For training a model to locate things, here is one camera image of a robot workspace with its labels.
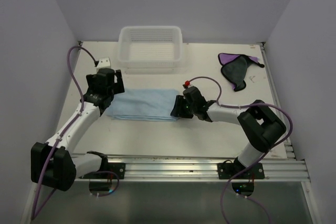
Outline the light blue towel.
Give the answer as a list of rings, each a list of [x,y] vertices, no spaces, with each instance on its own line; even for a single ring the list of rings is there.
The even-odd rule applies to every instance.
[[[171,111],[178,94],[175,89],[125,89],[114,97],[104,113],[119,120],[176,121]]]

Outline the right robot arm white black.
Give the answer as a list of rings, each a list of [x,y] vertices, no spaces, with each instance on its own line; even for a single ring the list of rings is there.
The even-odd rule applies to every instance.
[[[248,144],[233,162],[217,165],[218,176],[230,178],[236,174],[246,178],[253,166],[286,132],[283,121],[262,100],[256,100],[245,109],[220,106],[215,100],[206,100],[197,87],[189,87],[177,95],[171,116],[206,122],[224,122],[241,126]]]

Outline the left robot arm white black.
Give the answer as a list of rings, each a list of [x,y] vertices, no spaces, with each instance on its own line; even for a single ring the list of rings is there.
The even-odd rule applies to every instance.
[[[104,178],[109,172],[105,154],[88,151],[84,156],[72,157],[76,146],[92,124],[111,105],[114,96],[124,93],[122,72],[110,68],[99,69],[86,76],[88,88],[66,124],[45,143],[31,148],[31,180],[34,183],[67,191],[75,179],[87,174]]]

